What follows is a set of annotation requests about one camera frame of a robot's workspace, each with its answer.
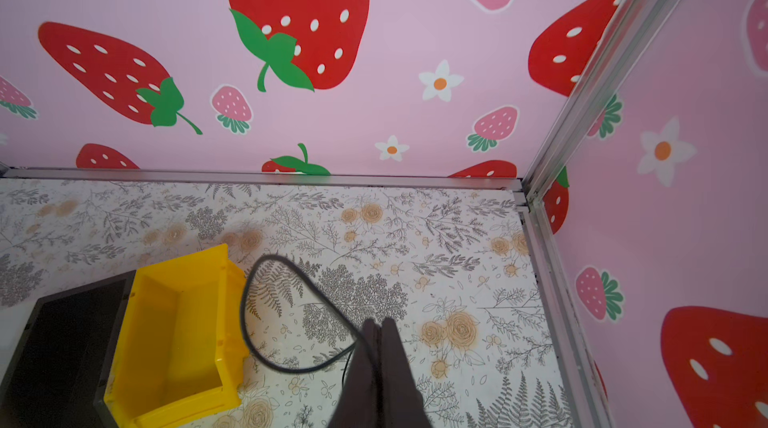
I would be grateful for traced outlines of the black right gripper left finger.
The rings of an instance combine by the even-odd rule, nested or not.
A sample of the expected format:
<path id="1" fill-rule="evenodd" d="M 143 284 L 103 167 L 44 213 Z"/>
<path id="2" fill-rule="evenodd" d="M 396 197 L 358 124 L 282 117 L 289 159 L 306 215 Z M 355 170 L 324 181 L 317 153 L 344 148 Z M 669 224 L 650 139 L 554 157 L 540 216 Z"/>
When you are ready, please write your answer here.
<path id="1" fill-rule="evenodd" d="M 328 427 L 374 428 L 381 425 L 380 327 L 374 320 L 367 319 L 361 334 Z"/>

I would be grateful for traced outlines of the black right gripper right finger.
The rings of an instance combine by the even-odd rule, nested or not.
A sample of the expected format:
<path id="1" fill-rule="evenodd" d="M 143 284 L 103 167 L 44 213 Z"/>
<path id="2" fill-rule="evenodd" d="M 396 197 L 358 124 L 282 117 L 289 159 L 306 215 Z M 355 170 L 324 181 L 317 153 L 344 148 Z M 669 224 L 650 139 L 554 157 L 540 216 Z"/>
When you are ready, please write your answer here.
<path id="1" fill-rule="evenodd" d="M 430 428 L 423 397 L 392 318 L 385 318 L 381 324 L 380 366 L 383 426 Z"/>

